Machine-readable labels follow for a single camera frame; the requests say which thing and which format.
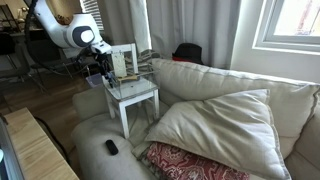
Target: cable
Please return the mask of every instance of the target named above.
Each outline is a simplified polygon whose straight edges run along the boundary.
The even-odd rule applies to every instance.
[[[41,122],[48,130],[50,136],[52,137],[52,139],[57,143],[57,145],[60,147],[60,149],[62,150],[65,158],[66,158],[66,161],[67,163],[71,166],[71,162],[70,162],[70,159],[69,159],[69,156],[68,156],[68,153],[66,151],[66,149],[63,147],[63,145],[59,142],[59,140],[57,139],[57,137],[52,133],[49,125],[42,119],[36,117],[36,116],[33,116],[37,121]]]
[[[57,71],[52,70],[50,67],[47,67],[45,64],[43,64],[41,61],[39,61],[39,59],[37,58],[37,56],[34,55],[33,52],[33,48],[30,45],[31,39],[30,39],[30,23],[31,23],[31,17],[34,13],[34,8],[37,5],[38,0],[32,0],[30,6],[29,6],[29,11],[26,17],[26,21],[25,21],[25,38],[26,38],[26,46],[27,46],[27,50],[29,52],[30,57],[34,60],[34,62],[36,62],[37,64],[39,64],[41,67],[43,67],[44,69],[49,70],[52,73],[55,73],[57,75],[62,75],[62,76],[70,76],[70,74],[64,74],[64,73],[60,73]],[[77,56],[77,59],[81,56],[81,53],[85,52],[87,48],[84,48],[80,51],[79,55]],[[82,69],[80,69],[79,71],[76,71],[74,73],[71,73],[71,75],[76,75],[79,74],[81,72],[83,72],[85,69],[87,69],[87,66],[92,65],[95,63],[89,63],[86,66],[84,66]]]

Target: sofa armrest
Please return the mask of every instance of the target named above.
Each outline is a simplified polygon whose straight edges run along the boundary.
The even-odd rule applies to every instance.
[[[320,106],[314,117],[305,125],[295,148],[286,159],[293,179],[318,179],[320,177]]]
[[[102,86],[75,94],[72,101],[80,121],[108,112],[106,94]]]

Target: table leg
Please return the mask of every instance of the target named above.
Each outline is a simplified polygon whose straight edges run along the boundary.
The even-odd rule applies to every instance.
[[[159,118],[159,95],[158,89],[153,91],[153,111],[154,111],[154,119]]]
[[[105,93],[106,93],[106,98],[107,98],[107,103],[108,103],[108,107],[109,107],[109,112],[110,112],[110,116],[111,118],[115,118],[116,115],[115,115],[115,112],[114,112],[114,109],[113,109],[113,105],[112,105],[112,99],[109,95],[109,93],[107,92],[107,90],[105,89]]]
[[[127,121],[127,113],[126,113],[126,106],[122,103],[119,103],[119,114],[120,119],[123,127],[123,134],[124,138],[129,138],[129,127],[128,127],[128,121]]]

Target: window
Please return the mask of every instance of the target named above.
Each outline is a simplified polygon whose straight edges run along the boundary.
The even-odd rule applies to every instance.
[[[254,48],[320,54],[320,0],[265,0]]]
[[[103,31],[103,24],[98,7],[97,0],[80,0],[82,12],[89,13],[93,16],[100,31]]]

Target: sofa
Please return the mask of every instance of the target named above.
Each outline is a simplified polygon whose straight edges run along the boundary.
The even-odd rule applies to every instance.
[[[269,99],[266,107],[269,109],[272,122],[274,122],[272,127],[276,140],[272,142],[278,144],[278,147],[274,147],[274,149],[278,148],[276,154],[278,154],[280,161],[284,162],[285,165],[282,167],[288,170],[290,176],[270,178],[269,176],[260,176],[259,173],[255,174],[255,171],[248,171],[250,179],[320,179],[319,84],[221,70],[165,59],[152,59],[151,63],[154,68],[160,69],[157,79],[160,81],[160,117],[162,118],[167,118],[170,110],[171,113],[174,112],[172,108],[177,108],[176,104],[179,103],[197,101],[196,103],[200,102],[201,104],[208,99],[232,93],[263,89],[263,92],[268,94]],[[73,104],[80,123],[73,130],[72,139],[78,151],[85,179],[157,179],[150,167],[135,155],[135,151],[139,151],[136,148],[145,143],[150,129],[158,126],[156,124],[158,121],[153,119],[152,106],[148,103],[148,101],[144,101],[142,106],[131,105],[127,108],[130,137],[125,139],[120,120],[110,118],[103,86],[74,95]],[[214,138],[223,139],[224,135]],[[113,140],[117,146],[119,150],[117,155],[113,156],[108,151],[105,145],[108,139]],[[235,149],[237,146],[231,145],[231,150],[228,149],[231,154],[227,154],[227,156],[233,157],[236,154]]]

